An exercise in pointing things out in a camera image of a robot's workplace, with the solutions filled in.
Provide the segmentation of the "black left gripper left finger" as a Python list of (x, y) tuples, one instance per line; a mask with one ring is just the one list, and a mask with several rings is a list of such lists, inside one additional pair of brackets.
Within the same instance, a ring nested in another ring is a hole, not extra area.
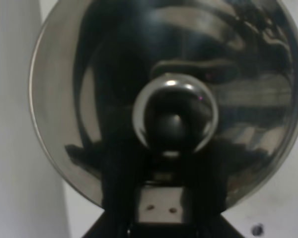
[(139, 182), (139, 150), (116, 148), (105, 153), (101, 164), (103, 214), (85, 238), (126, 238)]

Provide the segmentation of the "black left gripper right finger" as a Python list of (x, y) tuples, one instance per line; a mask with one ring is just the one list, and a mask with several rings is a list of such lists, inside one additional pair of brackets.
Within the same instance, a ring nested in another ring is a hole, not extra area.
[(227, 180), (221, 149), (208, 146), (189, 158), (187, 185), (197, 238), (242, 237), (222, 216), (227, 209)]

